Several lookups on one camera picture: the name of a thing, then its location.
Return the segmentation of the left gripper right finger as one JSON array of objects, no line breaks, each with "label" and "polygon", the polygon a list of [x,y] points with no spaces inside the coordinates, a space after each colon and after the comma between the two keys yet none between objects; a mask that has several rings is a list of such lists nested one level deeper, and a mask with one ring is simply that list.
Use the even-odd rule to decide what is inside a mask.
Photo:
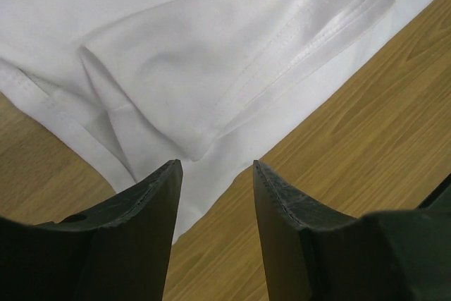
[{"label": "left gripper right finger", "polygon": [[253,165],[270,300],[449,300],[450,180],[417,208],[354,218]]}]

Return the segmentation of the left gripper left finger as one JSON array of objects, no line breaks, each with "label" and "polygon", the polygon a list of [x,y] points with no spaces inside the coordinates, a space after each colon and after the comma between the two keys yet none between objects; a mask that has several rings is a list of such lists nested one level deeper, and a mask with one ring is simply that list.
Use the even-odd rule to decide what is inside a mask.
[{"label": "left gripper left finger", "polygon": [[61,222],[1,220],[2,300],[161,300],[183,169],[141,182]]}]

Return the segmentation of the white t shirt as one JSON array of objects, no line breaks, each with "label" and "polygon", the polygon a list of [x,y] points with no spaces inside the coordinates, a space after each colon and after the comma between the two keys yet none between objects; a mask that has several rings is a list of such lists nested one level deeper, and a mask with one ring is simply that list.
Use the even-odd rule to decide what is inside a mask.
[{"label": "white t shirt", "polygon": [[123,191],[183,164],[175,237],[432,0],[1,0],[1,92]]}]

